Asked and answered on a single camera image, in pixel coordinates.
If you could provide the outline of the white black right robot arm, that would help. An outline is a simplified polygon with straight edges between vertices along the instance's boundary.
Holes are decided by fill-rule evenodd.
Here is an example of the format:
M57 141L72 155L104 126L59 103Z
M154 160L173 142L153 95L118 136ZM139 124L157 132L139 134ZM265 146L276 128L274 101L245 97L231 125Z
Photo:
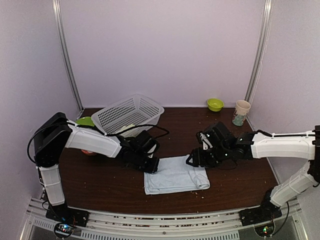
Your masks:
M292 198L320 183L320 127L300 133L268 133L262 130L234 136L217 122L199 131L200 147L192 150L186 164L192 167L215 168L225 160L261 158L299 158L306 164L288 180L269 189L260 206L240 211L243 225L279 217L280 208Z

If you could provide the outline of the green patterned white towel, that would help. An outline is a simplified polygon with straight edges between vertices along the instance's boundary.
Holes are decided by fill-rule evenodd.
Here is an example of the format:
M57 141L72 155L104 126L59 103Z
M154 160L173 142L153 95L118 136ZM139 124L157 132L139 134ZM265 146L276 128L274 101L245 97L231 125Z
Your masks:
M125 125L119 130L119 132L123 132L124 130L130 129L130 128L134 127L134 126L135 126L134 124Z

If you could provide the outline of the light blue towel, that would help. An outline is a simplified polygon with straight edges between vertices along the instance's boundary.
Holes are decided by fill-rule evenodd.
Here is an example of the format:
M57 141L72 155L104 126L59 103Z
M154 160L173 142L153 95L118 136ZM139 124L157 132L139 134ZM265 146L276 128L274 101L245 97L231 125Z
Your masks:
M157 172L144 174L144 193L160 195L209 189L211 184L206 169L188 165L189 157L161 158Z

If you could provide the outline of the white perforated plastic basket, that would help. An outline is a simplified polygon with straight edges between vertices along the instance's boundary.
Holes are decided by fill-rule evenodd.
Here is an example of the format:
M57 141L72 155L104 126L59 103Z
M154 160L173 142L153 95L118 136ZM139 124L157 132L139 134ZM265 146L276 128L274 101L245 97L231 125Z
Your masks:
M134 124L136 128L124 132L124 137L136 137L143 130L158 124L165 109L152 99L134 94L119 100L97 112L91 119L94 125L107 134L119 133L123 126Z

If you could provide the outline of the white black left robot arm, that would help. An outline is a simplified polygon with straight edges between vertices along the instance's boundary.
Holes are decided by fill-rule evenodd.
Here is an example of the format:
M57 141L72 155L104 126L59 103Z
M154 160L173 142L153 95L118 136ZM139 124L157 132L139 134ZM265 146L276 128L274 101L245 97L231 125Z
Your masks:
M34 161L42 179L49 207L61 222L77 216L68 207L60 177L59 159L65 148L86 150L124 161L137 170L153 174L159 159L154 153L159 143L147 131L136 137L106 134L92 126L79 125L57 112L34 134Z

